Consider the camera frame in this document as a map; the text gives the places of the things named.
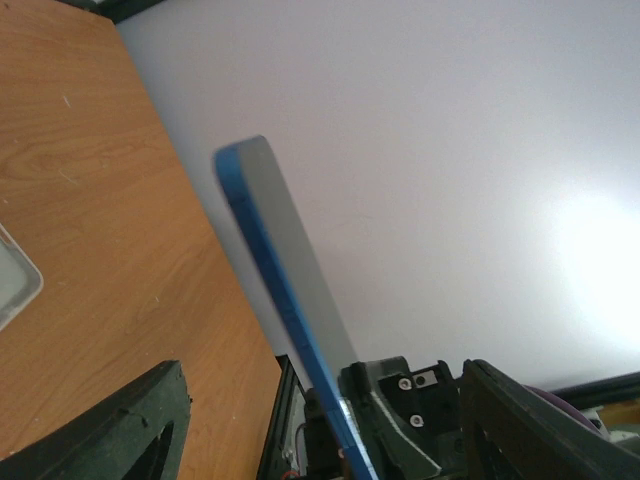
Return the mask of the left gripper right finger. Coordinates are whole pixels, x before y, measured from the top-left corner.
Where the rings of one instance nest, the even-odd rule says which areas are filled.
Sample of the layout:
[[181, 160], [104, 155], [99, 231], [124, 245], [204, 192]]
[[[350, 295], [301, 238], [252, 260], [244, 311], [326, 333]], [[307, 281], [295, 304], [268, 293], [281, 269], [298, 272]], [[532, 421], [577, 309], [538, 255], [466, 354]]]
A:
[[484, 360], [464, 363], [461, 424], [470, 479], [637, 479], [639, 456]]

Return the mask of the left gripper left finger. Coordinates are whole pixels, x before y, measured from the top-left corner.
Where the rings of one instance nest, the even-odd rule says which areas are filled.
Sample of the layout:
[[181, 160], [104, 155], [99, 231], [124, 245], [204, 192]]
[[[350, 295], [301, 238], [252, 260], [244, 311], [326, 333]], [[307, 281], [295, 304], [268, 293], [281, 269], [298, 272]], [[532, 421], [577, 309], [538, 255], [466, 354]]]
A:
[[163, 361], [1, 461], [3, 479], [175, 479], [191, 417], [181, 364]]

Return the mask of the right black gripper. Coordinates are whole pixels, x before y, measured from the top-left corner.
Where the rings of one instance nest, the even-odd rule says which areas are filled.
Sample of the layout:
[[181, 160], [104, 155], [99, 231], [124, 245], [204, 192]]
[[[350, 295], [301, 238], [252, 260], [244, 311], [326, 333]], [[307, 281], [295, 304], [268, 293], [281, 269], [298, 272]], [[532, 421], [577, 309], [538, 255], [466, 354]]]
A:
[[459, 386], [444, 361], [412, 371], [403, 357], [357, 362], [338, 378], [378, 479], [466, 479]]

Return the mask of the white translucent phone case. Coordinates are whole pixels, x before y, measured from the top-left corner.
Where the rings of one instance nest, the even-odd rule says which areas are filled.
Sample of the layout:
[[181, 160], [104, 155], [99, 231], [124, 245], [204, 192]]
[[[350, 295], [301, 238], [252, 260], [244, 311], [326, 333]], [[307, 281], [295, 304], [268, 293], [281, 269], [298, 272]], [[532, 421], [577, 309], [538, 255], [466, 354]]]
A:
[[39, 295], [43, 286], [40, 270], [1, 225], [1, 330]]

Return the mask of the blue phone black screen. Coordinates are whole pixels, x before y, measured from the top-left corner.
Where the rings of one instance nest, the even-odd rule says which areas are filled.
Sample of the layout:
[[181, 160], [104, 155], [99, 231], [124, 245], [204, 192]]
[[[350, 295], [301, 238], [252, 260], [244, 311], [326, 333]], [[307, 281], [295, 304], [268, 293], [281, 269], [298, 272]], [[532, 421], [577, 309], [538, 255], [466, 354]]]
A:
[[340, 371], [357, 359], [275, 154], [263, 136], [218, 149], [213, 167], [272, 304], [357, 479], [377, 479]]

